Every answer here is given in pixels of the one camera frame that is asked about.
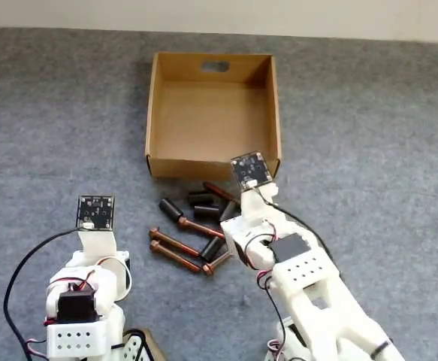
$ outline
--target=copper bolt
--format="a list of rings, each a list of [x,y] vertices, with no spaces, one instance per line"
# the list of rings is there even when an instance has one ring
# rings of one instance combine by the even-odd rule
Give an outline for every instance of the copper bolt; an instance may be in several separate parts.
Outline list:
[[[223,233],[216,231],[215,229],[211,229],[209,227],[202,226],[201,224],[198,224],[196,222],[192,222],[191,220],[188,220],[184,216],[179,218],[179,226],[181,226],[183,228],[192,228],[192,229],[195,229],[196,231],[199,231],[201,233],[205,233],[206,235],[212,235],[213,237],[220,237],[220,238],[225,239],[225,236]]]
[[[238,200],[232,194],[226,192],[222,188],[216,186],[215,184],[213,184],[211,182],[203,182],[202,185],[204,186],[204,188],[206,190],[208,190],[209,192],[215,194],[216,196],[218,196],[218,197],[220,197],[222,199],[225,199],[226,201],[235,202],[238,205],[240,204],[240,200]]]
[[[196,265],[196,264],[188,261],[187,259],[179,256],[175,252],[168,250],[167,248],[162,246],[159,241],[157,241],[155,239],[153,239],[150,242],[150,250],[152,250],[152,252],[161,253],[164,256],[173,259],[174,261],[180,263],[181,265],[188,268],[190,271],[192,271],[194,273],[199,273],[201,271],[201,268],[198,265]]]
[[[231,256],[232,256],[232,253],[227,251],[224,254],[222,254],[218,259],[213,261],[212,263],[205,263],[202,266],[202,269],[204,270],[204,272],[207,276],[211,276],[211,275],[213,275],[213,271],[215,270],[215,268],[219,267],[221,264],[223,264],[223,262],[225,262]]]
[[[158,228],[152,228],[149,231],[149,236],[151,239],[156,239],[158,241],[162,241],[163,243],[169,244],[172,247],[178,248],[182,252],[187,253],[192,257],[199,257],[201,255],[198,250],[194,250],[192,247],[189,247],[181,241],[178,241],[177,239],[160,232]]]

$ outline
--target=black plastic cylinder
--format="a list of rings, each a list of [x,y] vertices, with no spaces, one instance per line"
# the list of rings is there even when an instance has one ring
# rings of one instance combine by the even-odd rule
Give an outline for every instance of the black plastic cylinder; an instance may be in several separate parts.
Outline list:
[[[220,248],[225,244],[225,239],[214,237],[201,251],[201,257],[208,263],[214,260],[215,255],[219,252]]]
[[[200,192],[190,192],[187,195],[187,202],[191,206],[194,205],[210,205],[213,203],[213,196],[209,192],[204,192],[203,190]]]
[[[223,222],[224,220],[230,220],[231,218],[234,218],[236,209],[237,203],[233,201],[227,203],[224,210],[222,211],[222,214],[220,215],[219,221]]]
[[[197,218],[219,220],[221,213],[217,205],[194,205],[194,216]]]
[[[159,208],[174,222],[183,216],[183,212],[169,198],[163,198],[159,203]]]

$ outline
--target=gray carpet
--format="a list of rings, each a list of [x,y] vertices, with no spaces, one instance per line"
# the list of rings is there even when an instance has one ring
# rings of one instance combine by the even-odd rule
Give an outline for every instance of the gray carpet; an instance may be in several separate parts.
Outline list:
[[[143,159],[158,50],[276,54],[277,201],[328,242],[408,360],[438,359],[438,45],[44,29],[0,29],[0,359],[23,359],[2,314],[15,266],[74,225],[78,195],[108,192],[132,255],[128,326],[151,328],[172,361],[264,356],[276,316],[253,274],[233,261],[198,277],[149,252],[149,227],[178,235],[158,199],[196,188],[153,180]],[[57,241],[21,274],[11,309],[27,338],[44,336],[47,280],[78,248]]]

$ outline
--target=circuit board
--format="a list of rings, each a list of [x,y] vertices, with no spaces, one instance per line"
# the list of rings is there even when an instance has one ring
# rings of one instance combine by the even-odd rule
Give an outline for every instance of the circuit board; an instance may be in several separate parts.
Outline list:
[[[93,230],[113,229],[114,196],[80,196],[77,208],[77,227],[93,223]]]
[[[233,158],[231,164],[232,172],[242,192],[272,181],[267,163],[259,152],[248,153]]]

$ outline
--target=box handle hole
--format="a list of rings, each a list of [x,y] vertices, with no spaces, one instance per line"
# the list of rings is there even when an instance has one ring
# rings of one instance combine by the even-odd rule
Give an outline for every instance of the box handle hole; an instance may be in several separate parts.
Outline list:
[[[225,73],[231,67],[229,62],[203,62],[201,71],[204,73]]]

